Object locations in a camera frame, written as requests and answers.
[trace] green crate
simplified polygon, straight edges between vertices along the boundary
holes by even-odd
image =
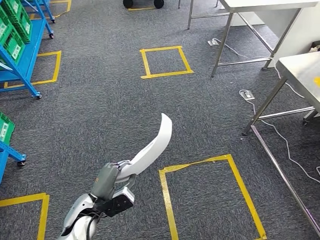
[[[10,145],[10,139],[14,127],[14,123],[0,111],[0,141]]]
[[[11,23],[19,22],[21,11],[24,8],[21,2],[18,0],[2,0],[1,5],[7,13],[7,16]]]
[[[21,37],[14,27],[3,47],[17,64],[20,60],[25,46]]]
[[[0,44],[3,46],[13,28],[7,14],[0,6]]]
[[[25,44],[30,42],[32,24],[24,8],[21,11],[19,22],[14,22],[13,25]]]

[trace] white table surface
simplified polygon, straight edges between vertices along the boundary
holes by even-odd
[[[229,13],[303,9],[315,7],[319,0],[220,0]]]

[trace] table top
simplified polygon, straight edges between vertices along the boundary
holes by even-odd
[[[320,113],[320,51],[282,57],[276,67]]]
[[[303,9],[315,7],[319,0],[220,0],[229,13]]]

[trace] gray carpet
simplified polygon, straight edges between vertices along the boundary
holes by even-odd
[[[152,6],[146,1],[146,7]],[[277,81],[263,63],[219,68],[210,78],[226,17],[197,19],[186,30],[189,1],[166,1],[162,9],[128,11],[120,0],[74,0],[71,11],[45,34],[41,53],[62,51],[57,82],[36,85],[43,98],[27,91],[0,94],[0,109],[16,124],[11,145],[27,154],[22,169],[9,159],[0,199],[45,192],[50,195],[45,239],[55,239],[68,210],[91,190],[106,162],[131,159],[158,132],[161,113],[172,119],[168,148],[140,175],[132,191],[135,206],[100,221],[95,240],[171,239],[158,170],[232,154],[270,240],[315,240],[316,234],[253,134],[241,132],[253,115],[240,89],[251,90],[260,106]],[[143,7],[143,1],[136,3]],[[214,3],[195,2],[195,14],[213,13]],[[63,11],[63,7],[55,7]],[[257,29],[272,45],[266,26]],[[247,56],[268,51],[246,27],[234,27],[227,44]],[[192,74],[141,79],[140,49],[183,46]],[[147,52],[151,73],[183,71],[177,51]],[[241,59],[226,49],[223,61]],[[51,76],[54,59],[37,60],[32,81]],[[288,87],[267,113],[308,106]],[[271,120],[290,143],[291,156],[319,178],[319,121],[302,126],[303,114]],[[305,204],[320,220],[318,184],[288,159],[285,143],[271,127],[258,129]],[[181,240],[253,240],[257,229],[226,162],[195,165],[167,174]],[[0,208],[0,239],[34,240],[40,204]]]

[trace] rack wheel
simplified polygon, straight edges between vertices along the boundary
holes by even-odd
[[[165,1],[164,0],[154,0],[153,4],[156,9],[161,9],[164,6]]]
[[[132,6],[134,5],[134,0],[123,0],[123,5],[126,9],[132,8]]]
[[[17,162],[17,165],[18,167],[23,167],[23,166],[26,165],[26,160],[24,160],[24,161],[17,161]]]

